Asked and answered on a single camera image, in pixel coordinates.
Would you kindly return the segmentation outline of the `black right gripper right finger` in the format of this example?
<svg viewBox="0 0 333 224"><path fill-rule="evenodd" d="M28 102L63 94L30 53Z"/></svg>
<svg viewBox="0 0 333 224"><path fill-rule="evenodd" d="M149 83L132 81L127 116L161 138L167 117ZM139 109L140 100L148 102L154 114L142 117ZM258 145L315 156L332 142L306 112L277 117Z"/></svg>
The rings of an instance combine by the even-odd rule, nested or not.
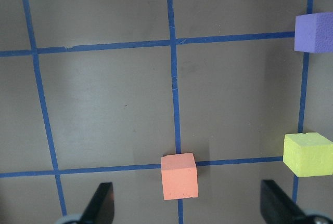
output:
<svg viewBox="0 0 333 224"><path fill-rule="evenodd" d="M309 223L307 215L274 180L262 180L260 213L267 224Z"/></svg>

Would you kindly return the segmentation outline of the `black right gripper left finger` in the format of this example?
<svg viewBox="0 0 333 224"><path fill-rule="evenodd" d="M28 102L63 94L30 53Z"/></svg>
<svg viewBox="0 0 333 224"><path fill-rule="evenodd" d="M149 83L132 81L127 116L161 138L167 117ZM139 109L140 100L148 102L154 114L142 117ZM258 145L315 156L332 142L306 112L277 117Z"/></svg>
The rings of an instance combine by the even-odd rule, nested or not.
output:
<svg viewBox="0 0 333 224"><path fill-rule="evenodd" d="M113 223L114 213L113 183L100 183L78 223Z"/></svg>

